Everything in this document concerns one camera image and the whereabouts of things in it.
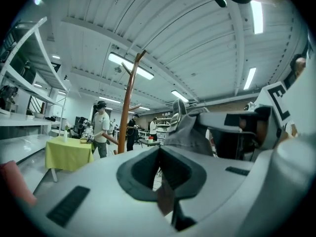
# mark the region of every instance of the bowl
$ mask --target bowl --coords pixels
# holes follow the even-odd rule
[[[38,119],[43,119],[45,115],[42,113],[34,113],[34,116]]]

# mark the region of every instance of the yellow-green tablecloth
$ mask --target yellow-green tablecloth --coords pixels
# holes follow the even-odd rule
[[[59,168],[75,171],[89,162],[93,162],[91,144],[81,144],[78,139],[55,137],[46,143],[46,168]]]

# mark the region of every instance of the ceiling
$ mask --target ceiling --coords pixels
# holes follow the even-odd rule
[[[49,18],[41,35],[49,54],[61,57],[61,73],[73,89],[123,102],[129,75],[122,67],[120,73],[115,70],[118,65],[108,56],[114,52],[133,61],[145,49],[140,66],[155,77],[136,77],[131,105],[154,111],[170,106],[172,90],[198,105],[253,96],[284,78],[290,58],[306,44],[305,27],[286,2],[263,4],[264,32],[259,35],[253,33],[250,5],[231,1],[227,8],[213,0],[43,2],[23,16]],[[252,67],[257,71],[244,91]]]

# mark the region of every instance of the black rubber pad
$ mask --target black rubber pad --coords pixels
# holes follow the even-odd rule
[[[228,167],[225,170],[228,172],[232,172],[232,173],[243,175],[243,176],[247,176],[250,172],[250,170],[245,170],[245,169],[235,168],[235,167]]]
[[[65,227],[89,192],[88,188],[76,186],[47,214],[47,218],[57,225]]]

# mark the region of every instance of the gray cloth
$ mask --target gray cloth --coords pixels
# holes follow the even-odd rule
[[[100,158],[104,158],[107,156],[107,143],[106,142],[101,143],[94,140],[93,146],[94,146],[94,150],[98,148]]]
[[[173,117],[164,145],[213,156],[211,144],[205,137],[207,127],[197,123],[198,115],[205,112],[209,112],[209,110],[201,108],[186,114],[184,103],[176,100],[173,103]]]

